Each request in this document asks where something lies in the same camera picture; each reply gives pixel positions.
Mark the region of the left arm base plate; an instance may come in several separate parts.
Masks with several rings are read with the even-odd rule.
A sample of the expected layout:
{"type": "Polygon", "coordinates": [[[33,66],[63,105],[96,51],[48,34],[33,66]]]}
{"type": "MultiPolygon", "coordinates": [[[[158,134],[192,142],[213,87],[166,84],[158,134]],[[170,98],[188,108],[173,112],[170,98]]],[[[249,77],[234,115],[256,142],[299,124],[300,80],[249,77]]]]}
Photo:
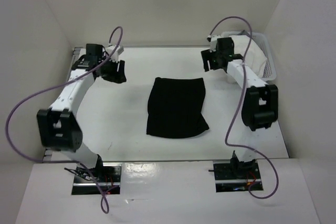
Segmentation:
{"type": "MultiPolygon", "coordinates": [[[[98,195],[100,194],[92,177],[83,167],[77,166],[75,169],[64,168],[67,172],[74,175],[72,185],[72,195],[98,195]]],[[[102,173],[97,173],[90,169],[94,178],[97,180],[101,190],[107,195],[120,194],[121,165],[104,166],[102,173]]]]}

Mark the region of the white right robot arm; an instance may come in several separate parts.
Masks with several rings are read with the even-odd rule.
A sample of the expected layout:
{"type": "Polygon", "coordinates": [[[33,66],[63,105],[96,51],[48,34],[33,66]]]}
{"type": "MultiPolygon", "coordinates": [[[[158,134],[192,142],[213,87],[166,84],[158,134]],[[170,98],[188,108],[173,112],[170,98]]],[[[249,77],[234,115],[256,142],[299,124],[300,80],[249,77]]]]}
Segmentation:
{"type": "Polygon", "coordinates": [[[278,88],[267,84],[246,62],[247,54],[254,47],[248,36],[233,37],[208,36],[210,48],[201,51],[204,71],[222,69],[233,77],[241,87],[238,106],[225,134],[225,145],[245,148],[265,157],[260,151],[244,144],[230,144],[228,137],[238,113],[244,126],[251,131],[268,129],[278,120],[278,88]]]}

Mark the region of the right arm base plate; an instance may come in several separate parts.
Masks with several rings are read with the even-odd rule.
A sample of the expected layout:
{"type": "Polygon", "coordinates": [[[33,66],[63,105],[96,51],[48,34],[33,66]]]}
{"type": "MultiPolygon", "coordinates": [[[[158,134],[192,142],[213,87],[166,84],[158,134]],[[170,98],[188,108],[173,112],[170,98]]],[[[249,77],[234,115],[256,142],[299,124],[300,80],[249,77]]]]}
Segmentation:
{"type": "Polygon", "coordinates": [[[217,193],[248,191],[263,191],[263,183],[257,161],[250,162],[215,161],[208,170],[215,179],[217,193]]]}

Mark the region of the black skirt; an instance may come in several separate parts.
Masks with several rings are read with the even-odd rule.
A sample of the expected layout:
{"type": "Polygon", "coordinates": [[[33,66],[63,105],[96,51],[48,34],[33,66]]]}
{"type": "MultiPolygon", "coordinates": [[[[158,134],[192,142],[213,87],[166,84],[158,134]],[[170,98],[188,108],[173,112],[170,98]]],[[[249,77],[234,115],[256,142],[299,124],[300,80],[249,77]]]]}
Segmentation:
{"type": "Polygon", "coordinates": [[[205,94],[203,78],[155,78],[148,99],[146,133],[161,138],[183,139],[209,130],[202,115],[205,94]]]}

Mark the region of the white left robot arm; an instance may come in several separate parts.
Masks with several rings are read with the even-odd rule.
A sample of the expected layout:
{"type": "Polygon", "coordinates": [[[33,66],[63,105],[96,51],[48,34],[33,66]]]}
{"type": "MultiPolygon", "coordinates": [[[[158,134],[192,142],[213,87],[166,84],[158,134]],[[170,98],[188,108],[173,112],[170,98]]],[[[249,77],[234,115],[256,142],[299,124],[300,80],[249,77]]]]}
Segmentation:
{"type": "Polygon", "coordinates": [[[85,54],[71,66],[69,85],[48,109],[37,112],[41,143],[45,148],[64,153],[69,159],[84,164],[86,176],[93,182],[104,177],[103,161],[83,142],[83,132],[76,115],[87,91],[96,79],[121,84],[126,82],[125,62],[119,56],[122,46],[87,44],[85,54]]]}

